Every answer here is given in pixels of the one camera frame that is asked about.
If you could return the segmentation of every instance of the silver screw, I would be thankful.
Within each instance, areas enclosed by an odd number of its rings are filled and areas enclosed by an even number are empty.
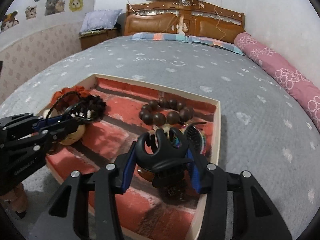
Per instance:
[[[251,173],[249,171],[244,171],[244,172],[242,172],[242,176],[244,176],[245,178],[250,178]]]
[[[214,171],[215,169],[217,168],[217,166],[213,163],[209,163],[207,165],[207,169],[210,170],[210,171]]]
[[[71,172],[71,177],[73,177],[73,178],[79,177],[79,175],[80,175],[80,171]]]
[[[107,166],[106,166],[106,169],[108,170],[108,171],[112,171],[112,170],[114,170],[116,168],[116,166],[113,164],[113,163],[109,163],[109,164],[107,164]]]
[[[40,150],[40,148],[41,148],[40,145],[36,145],[33,147],[33,150],[36,152],[36,151]]]

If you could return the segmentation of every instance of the pink cylindrical cushion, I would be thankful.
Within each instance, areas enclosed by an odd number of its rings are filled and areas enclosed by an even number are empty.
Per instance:
[[[297,100],[320,132],[320,89],[279,53],[248,33],[240,33],[234,44]]]

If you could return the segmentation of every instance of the tray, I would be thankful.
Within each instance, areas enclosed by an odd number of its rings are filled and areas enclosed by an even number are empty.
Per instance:
[[[207,157],[218,164],[220,150],[220,102],[185,91],[126,78],[93,74],[76,84],[107,103],[104,118],[87,126],[81,141],[60,147],[58,153],[47,155],[47,166],[61,184],[73,170],[83,174],[97,171],[126,153],[132,141],[152,126],[139,119],[141,106],[159,97],[175,98],[192,106],[193,121],[206,121]],[[137,167],[130,188],[116,195],[117,210],[124,235],[134,240],[194,240],[204,214],[206,195],[197,195],[185,176],[187,189],[182,200],[172,198],[166,189],[153,188],[141,178]],[[94,214],[94,192],[89,194],[89,212]]]

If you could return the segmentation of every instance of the gray bedspread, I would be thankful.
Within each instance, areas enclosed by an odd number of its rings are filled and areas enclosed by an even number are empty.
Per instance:
[[[233,173],[251,171],[294,239],[315,215],[320,206],[316,127],[258,65],[227,50],[176,41],[131,41],[130,37],[105,41],[52,65],[22,85],[0,106],[0,117],[36,113],[55,91],[91,73],[143,80],[219,100],[219,165]],[[44,201],[37,197],[47,200],[58,186],[47,173],[42,170],[25,182],[30,211],[25,222],[16,222],[24,234],[36,219],[32,216],[38,215],[33,209],[42,208]]]

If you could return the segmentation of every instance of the nightstand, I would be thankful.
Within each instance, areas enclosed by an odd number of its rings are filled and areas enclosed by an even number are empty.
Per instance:
[[[92,31],[83,35],[79,35],[81,49],[85,50],[92,46],[95,46],[103,41],[113,39],[121,35],[119,29],[114,28],[112,30],[98,30]]]

